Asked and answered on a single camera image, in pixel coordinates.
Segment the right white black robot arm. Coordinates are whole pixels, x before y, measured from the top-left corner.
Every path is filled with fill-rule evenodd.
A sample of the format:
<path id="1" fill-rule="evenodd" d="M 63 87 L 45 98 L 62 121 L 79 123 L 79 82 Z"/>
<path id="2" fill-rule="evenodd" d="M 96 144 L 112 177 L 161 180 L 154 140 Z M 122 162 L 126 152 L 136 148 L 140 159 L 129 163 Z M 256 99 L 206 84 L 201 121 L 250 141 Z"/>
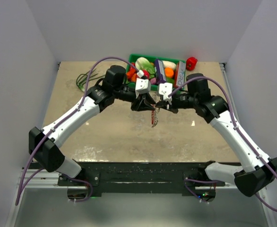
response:
<path id="1" fill-rule="evenodd" d="M 194 109 L 223 137 L 241 163 L 230 166 L 209 161 L 199 171 L 196 182 L 204 186 L 217 181 L 231 183 L 243 195 L 251 197 L 277 178 L 277 157 L 271 158 L 246 133 L 227 95 L 211 94 L 210 80 L 200 73 L 189 75 L 184 83 L 187 86 L 184 94 L 177 93 L 183 85 L 173 87 L 170 83 L 161 83 L 157 89 L 160 101 L 156 106 L 173 113 L 179 109 Z"/>

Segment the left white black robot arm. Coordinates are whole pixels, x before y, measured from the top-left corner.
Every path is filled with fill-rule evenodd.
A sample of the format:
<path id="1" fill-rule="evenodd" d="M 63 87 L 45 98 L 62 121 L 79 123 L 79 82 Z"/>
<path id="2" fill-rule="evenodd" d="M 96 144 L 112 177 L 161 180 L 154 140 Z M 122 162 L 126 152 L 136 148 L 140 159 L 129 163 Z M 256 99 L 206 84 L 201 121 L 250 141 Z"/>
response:
<path id="1" fill-rule="evenodd" d="M 60 150 L 66 139 L 81 125 L 112 105 L 115 99 L 130 102 L 133 111 L 154 110 L 155 101 L 150 96 L 151 84 L 144 71 L 139 70 L 135 88 L 124 83 L 126 70 L 113 65 L 90 87 L 84 97 L 53 123 L 41 130 L 34 127 L 29 132 L 29 154 L 48 172 L 67 175 L 74 185 L 85 181 L 82 167 Z"/>

